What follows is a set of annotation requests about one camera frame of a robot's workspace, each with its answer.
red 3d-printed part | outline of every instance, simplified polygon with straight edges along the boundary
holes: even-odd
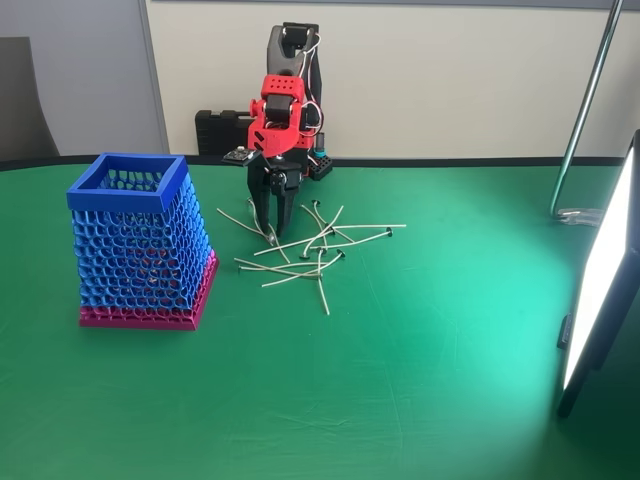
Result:
[[[207,260],[192,309],[81,307],[80,326],[195,330],[200,323],[219,261],[212,251]]]

hexagonal mesh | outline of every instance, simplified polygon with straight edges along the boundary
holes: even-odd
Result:
[[[161,178],[110,170],[97,188],[155,192]],[[72,210],[72,223],[81,324],[196,327],[217,259],[188,173],[163,213]]]

blue mesh basket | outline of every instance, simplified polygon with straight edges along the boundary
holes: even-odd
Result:
[[[83,307],[193,308],[212,250],[184,156],[102,154],[67,202]]]

led light panel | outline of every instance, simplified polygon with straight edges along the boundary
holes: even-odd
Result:
[[[558,408],[561,416],[570,413],[588,372],[604,362],[640,286],[637,142],[640,130],[625,158],[584,269]]]

blue lattice container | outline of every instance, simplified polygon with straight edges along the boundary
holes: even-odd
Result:
[[[218,261],[184,156],[102,154],[67,203],[81,325],[197,328]]]

